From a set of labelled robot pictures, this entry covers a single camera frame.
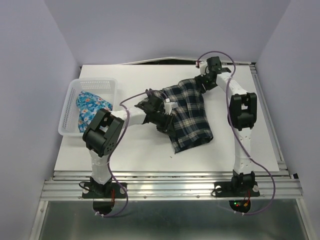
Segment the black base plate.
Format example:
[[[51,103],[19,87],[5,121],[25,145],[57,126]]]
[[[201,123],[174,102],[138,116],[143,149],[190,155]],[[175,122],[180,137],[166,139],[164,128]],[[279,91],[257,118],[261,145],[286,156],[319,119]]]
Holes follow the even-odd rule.
[[[233,186],[230,181],[217,181],[214,183],[211,196],[217,198],[259,197],[260,191],[254,191],[247,185]]]
[[[107,182],[105,185],[93,184],[82,181],[79,183],[83,199],[125,199],[125,191],[115,182]]]

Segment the blue floral skirt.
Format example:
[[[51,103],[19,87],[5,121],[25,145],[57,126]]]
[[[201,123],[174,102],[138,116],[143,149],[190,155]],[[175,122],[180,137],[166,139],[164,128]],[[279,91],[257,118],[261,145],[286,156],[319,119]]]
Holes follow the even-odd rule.
[[[113,109],[112,103],[87,91],[81,91],[77,96],[75,103],[79,110],[77,126],[80,133],[85,132],[100,109],[105,109],[108,111]]]

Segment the white plastic basket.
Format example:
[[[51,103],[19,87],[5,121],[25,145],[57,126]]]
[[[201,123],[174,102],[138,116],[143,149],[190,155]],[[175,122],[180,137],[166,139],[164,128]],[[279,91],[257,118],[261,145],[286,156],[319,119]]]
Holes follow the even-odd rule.
[[[68,137],[82,136],[78,128],[80,111],[76,105],[82,91],[95,94],[113,105],[116,102],[117,89],[118,82],[114,78],[78,78],[71,81],[64,100],[58,133]]]

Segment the navy plaid skirt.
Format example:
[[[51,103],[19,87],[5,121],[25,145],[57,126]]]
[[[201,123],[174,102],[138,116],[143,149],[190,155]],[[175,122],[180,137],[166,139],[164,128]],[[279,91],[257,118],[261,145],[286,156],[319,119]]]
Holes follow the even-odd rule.
[[[172,110],[175,137],[170,141],[175,153],[209,143],[214,136],[211,131],[205,110],[203,94],[195,79],[179,81],[176,85],[161,90],[146,90],[147,96],[155,95],[177,103]]]

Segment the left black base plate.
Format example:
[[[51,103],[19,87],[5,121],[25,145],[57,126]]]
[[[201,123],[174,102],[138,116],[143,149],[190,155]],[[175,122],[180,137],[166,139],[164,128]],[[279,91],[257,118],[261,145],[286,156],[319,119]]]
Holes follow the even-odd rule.
[[[125,191],[115,182],[107,182],[105,185],[93,184],[82,181],[79,183],[83,199],[125,199]]]

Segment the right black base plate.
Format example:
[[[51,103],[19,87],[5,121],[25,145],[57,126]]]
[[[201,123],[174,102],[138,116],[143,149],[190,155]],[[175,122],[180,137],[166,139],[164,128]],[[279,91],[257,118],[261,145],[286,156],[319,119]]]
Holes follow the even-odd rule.
[[[233,186],[230,181],[217,181],[214,183],[211,196],[217,198],[259,197],[260,191],[254,191],[247,185]]]

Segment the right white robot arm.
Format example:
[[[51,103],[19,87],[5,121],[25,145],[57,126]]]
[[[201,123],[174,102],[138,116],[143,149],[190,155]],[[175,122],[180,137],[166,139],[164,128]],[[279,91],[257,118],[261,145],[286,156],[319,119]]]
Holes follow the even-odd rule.
[[[255,179],[254,164],[250,159],[251,134],[257,121],[258,97],[248,92],[233,79],[235,71],[223,67],[218,56],[197,61],[200,75],[195,77],[200,91],[205,93],[215,87],[225,92],[227,121],[234,136],[234,165],[230,181],[214,184],[212,196],[217,198],[258,197],[259,187]]]

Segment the aluminium mounting rail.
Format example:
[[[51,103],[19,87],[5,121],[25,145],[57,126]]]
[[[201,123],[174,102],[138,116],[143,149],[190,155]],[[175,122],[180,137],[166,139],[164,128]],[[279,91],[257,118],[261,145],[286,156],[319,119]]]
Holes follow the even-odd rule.
[[[229,181],[231,172],[146,172],[116,171],[118,181],[127,184],[130,201],[174,201],[174,200],[215,200],[211,195],[216,182]],[[82,189],[79,182],[89,179],[88,171],[55,171],[50,180],[44,182],[40,200],[81,201]],[[300,199],[303,190],[299,179],[280,170],[272,178],[259,172],[255,177],[260,196],[267,200],[275,193],[276,199]]]

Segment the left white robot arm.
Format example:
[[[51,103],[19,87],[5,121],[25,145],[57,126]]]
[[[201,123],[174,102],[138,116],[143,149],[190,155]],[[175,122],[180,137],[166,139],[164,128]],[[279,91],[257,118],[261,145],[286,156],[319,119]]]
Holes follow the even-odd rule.
[[[175,137],[173,110],[177,107],[176,101],[151,95],[129,109],[100,109],[82,136],[92,169],[89,181],[79,184],[83,198],[102,199],[114,195],[117,184],[113,183],[110,158],[128,127],[152,123],[159,132]]]

